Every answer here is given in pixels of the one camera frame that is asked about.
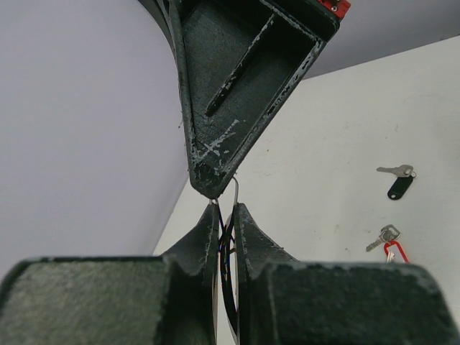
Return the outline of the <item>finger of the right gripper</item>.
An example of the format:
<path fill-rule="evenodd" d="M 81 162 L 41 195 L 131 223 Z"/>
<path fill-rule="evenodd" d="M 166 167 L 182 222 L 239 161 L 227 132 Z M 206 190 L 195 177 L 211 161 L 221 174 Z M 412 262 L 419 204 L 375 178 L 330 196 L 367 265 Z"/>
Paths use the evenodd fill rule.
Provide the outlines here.
<path fill-rule="evenodd" d="M 175 59 L 190 184 L 218 198 L 340 18 L 318 0 L 142 5 Z"/>

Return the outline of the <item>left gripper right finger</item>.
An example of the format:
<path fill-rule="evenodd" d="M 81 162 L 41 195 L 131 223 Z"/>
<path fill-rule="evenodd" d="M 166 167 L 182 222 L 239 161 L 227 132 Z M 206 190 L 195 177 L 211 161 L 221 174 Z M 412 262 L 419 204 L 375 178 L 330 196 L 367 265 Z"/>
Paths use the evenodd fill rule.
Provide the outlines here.
<path fill-rule="evenodd" d="M 302 262 L 234 209 L 238 344 L 457 344 L 433 276 L 412 264 Z"/>

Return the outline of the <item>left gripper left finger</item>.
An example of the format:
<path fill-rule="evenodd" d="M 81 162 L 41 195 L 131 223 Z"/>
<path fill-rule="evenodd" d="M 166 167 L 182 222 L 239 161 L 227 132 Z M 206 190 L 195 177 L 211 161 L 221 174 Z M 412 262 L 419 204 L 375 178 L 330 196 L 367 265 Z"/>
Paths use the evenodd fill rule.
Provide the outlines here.
<path fill-rule="evenodd" d="M 3 344 L 215 344 L 219 208 L 159 256 L 43 257 L 1 283 Z"/>

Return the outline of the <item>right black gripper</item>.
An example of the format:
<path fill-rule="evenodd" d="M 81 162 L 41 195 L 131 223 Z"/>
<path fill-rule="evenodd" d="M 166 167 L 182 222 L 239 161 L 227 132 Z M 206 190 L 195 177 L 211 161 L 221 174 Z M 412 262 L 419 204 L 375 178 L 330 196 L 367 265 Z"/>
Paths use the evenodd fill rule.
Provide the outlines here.
<path fill-rule="evenodd" d="M 344 18 L 351 7 L 351 3 L 347 0 L 318 0 L 318 2 L 337 18 Z"/>

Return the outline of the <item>large keyring with keys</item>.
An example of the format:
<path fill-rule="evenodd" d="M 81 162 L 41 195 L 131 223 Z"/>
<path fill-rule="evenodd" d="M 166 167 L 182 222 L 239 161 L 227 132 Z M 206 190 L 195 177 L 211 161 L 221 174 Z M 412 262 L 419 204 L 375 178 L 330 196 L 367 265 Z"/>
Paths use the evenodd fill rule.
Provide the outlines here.
<path fill-rule="evenodd" d="M 234 182 L 234 199 L 232 209 L 226 223 L 223 221 L 222 212 L 217 198 L 210 199 L 209 204 L 216 206 L 218 210 L 218 228 L 221 234 L 218 238 L 218 268 L 221 279 L 221 291 L 227 321 L 231 330 L 234 343 L 238 344 L 238 308 L 231 276 L 231 255 L 236 252 L 236 239 L 234 237 L 235 210 L 238 205 L 239 182 L 234 175 L 231 180 Z"/>

